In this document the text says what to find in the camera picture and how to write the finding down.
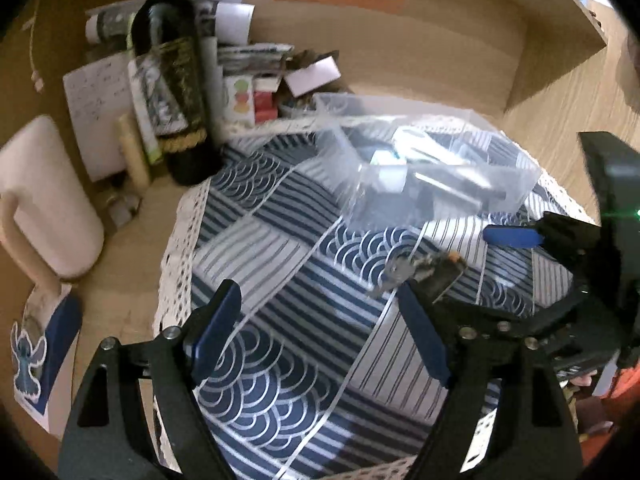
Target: wine bottle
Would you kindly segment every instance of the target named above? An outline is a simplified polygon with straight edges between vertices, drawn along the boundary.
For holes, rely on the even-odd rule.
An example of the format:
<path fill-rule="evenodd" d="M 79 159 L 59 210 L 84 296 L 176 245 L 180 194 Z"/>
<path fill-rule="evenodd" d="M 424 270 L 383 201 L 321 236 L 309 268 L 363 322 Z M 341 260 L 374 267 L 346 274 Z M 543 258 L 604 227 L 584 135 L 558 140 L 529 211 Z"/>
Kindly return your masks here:
<path fill-rule="evenodd" d="M 207 131 L 190 0 L 146 0 L 131 41 L 149 120 L 173 179 L 193 186 L 222 166 Z"/>

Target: bolt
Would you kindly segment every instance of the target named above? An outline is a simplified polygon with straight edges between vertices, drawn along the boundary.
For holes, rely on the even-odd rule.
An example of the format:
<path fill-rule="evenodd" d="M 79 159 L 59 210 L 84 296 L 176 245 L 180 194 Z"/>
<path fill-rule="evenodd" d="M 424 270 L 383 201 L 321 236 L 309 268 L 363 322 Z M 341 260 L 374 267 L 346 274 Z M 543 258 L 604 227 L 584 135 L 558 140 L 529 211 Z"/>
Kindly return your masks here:
<path fill-rule="evenodd" d="M 478 336 L 478 332 L 471 326 L 463 326 L 458 332 L 462 339 L 475 339 Z"/>
<path fill-rule="evenodd" d="M 118 340 L 112 336 L 105 337 L 100 343 L 100 348 L 102 348 L 103 350 L 111 350 L 114 346 L 116 346 L 117 341 Z"/>
<path fill-rule="evenodd" d="M 168 326 L 164 330 L 162 330 L 162 337 L 165 339 L 175 339 L 180 335 L 180 327 L 179 326 Z"/>
<path fill-rule="evenodd" d="M 526 346 L 529 350 L 537 350 L 538 348 L 540 348 L 540 344 L 535 337 L 524 338 L 524 346 Z"/>

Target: patchwork tablecloth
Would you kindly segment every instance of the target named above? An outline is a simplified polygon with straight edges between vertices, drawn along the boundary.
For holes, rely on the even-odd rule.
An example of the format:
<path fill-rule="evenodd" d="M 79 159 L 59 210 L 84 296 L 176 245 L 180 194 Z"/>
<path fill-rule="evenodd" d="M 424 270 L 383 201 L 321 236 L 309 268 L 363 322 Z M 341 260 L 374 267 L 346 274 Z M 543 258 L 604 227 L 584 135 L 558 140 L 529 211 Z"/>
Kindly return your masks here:
<path fill-rule="evenodd" d="M 495 156 L 524 153 L 491 139 Z M 184 322 L 223 279 L 239 283 L 242 316 L 196 389 L 238 478 L 322 478 L 418 453 L 447 392 L 424 368 L 394 294 L 367 295 L 390 255 L 456 250 L 469 268 L 448 294 L 521 316 L 568 290 L 571 276 L 542 250 L 481 237 L 487 224 L 545 210 L 585 218 L 546 173 L 515 214 L 352 232 L 312 132 L 241 139 L 225 154 L 225 168 L 182 199 L 154 329 Z M 485 413 L 498 391 L 488 389 Z"/>

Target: handwritten note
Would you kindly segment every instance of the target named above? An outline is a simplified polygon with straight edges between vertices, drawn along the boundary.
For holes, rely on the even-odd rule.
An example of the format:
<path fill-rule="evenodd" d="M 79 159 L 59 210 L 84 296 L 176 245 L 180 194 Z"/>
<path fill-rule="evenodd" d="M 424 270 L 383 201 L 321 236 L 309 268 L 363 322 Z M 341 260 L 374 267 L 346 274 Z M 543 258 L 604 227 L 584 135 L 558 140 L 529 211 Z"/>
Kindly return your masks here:
<path fill-rule="evenodd" d="M 123 171 L 116 120 L 133 108 L 127 55 L 115 54 L 66 74 L 66 102 L 80 155 L 92 182 Z"/>

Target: plastic bin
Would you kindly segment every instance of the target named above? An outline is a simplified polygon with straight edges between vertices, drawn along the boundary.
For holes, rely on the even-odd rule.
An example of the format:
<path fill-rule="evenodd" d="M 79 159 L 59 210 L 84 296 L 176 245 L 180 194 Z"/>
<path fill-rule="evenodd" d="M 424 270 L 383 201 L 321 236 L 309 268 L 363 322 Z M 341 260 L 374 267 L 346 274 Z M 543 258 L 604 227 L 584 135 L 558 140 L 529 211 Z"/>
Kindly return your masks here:
<path fill-rule="evenodd" d="M 515 212 L 542 170 L 472 110 L 316 94 L 316 145 L 353 230 Z"/>

